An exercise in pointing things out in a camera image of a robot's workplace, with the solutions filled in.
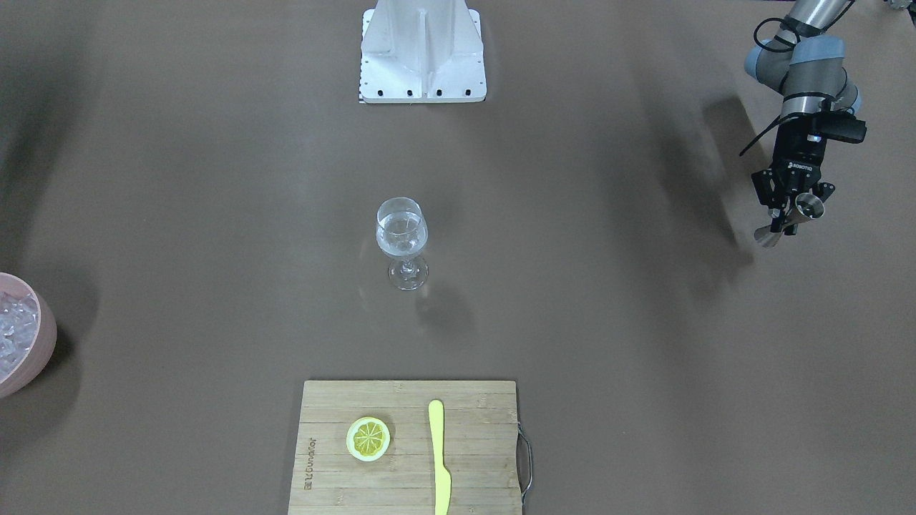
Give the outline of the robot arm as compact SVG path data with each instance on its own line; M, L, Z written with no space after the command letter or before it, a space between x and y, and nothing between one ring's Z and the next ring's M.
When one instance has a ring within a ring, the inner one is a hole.
M866 138L859 118L863 94L845 69L845 42L829 33L851 7L851 1L797 1L774 36L755 39L746 56L746 73L782 98L781 113L768 126L776 131L772 161L751 176L769 213L754 232L762 247L775 247L824 215L835 192L822 179L828 143Z

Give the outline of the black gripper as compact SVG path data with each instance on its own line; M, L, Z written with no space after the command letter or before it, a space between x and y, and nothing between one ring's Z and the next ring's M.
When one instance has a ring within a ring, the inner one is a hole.
M779 124L769 167L751 174L759 203L768 209L770 218L780 218L789 204L783 235L795 235L800 224L824 216L825 202L835 191L831 183L821 182L827 138L812 133L814 117L805 115Z

